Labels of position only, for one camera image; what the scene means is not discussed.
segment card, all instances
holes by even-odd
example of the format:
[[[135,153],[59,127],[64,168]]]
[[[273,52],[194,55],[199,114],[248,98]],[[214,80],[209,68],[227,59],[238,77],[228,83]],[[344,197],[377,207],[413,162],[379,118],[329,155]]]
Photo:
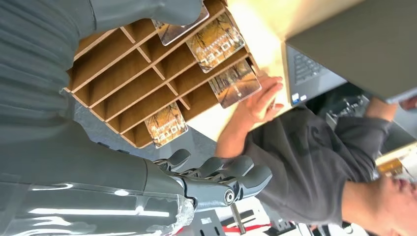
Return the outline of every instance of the card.
[[[258,78],[246,60],[214,77],[209,84],[223,108],[243,101],[261,90]]]
[[[245,41],[226,13],[187,40],[187,45],[204,73],[245,46]]]
[[[188,131],[176,102],[145,120],[156,148],[160,148]]]
[[[183,36],[188,31],[192,30],[194,27],[199,25],[209,16],[210,16],[209,11],[207,11],[206,6],[204,6],[203,4],[201,7],[200,16],[192,24],[189,24],[186,26],[177,26],[177,25],[165,24],[156,20],[152,20],[152,22],[156,28],[159,38],[161,39],[162,45],[167,46],[168,44],[174,42],[179,37]]]

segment wooden desk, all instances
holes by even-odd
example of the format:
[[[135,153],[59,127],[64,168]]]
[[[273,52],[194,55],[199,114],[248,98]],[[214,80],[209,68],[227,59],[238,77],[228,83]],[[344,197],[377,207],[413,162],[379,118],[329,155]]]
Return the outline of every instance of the wooden desk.
[[[233,15],[258,66],[270,76],[282,76],[284,89],[276,101],[284,104],[278,114],[290,110],[281,47],[285,39],[352,7],[363,0],[228,0]],[[222,109],[219,104],[187,123],[217,141],[236,105]]]

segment laptop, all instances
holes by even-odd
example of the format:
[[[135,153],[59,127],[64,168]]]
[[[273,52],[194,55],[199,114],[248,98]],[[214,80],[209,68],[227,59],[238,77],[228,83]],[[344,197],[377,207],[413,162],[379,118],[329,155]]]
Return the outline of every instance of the laptop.
[[[288,44],[284,45],[282,55],[292,106],[304,103],[347,82]]]
[[[294,98],[297,93],[301,100],[325,91],[323,81],[330,83],[328,87],[340,82],[332,73],[297,82],[292,58],[298,52],[388,103],[416,96],[416,12],[415,0],[366,0],[287,39]]]

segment metal screw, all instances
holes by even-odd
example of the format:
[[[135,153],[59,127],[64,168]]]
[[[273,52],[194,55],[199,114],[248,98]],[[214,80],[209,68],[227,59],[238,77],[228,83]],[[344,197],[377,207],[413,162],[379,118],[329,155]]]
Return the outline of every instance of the metal screw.
[[[226,193],[224,194],[224,203],[226,205],[230,205],[233,203],[234,199],[235,193],[231,189],[226,190]]]

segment gray sweatshirt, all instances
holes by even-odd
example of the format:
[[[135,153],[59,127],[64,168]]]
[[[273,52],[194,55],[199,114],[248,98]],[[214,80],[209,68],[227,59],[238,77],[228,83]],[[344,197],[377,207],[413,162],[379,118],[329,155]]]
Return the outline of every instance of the gray sweatshirt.
[[[344,184],[372,180],[389,127],[382,119],[345,117],[333,132],[305,108],[281,115],[246,138],[244,154],[273,174],[257,197],[287,220],[341,225]]]

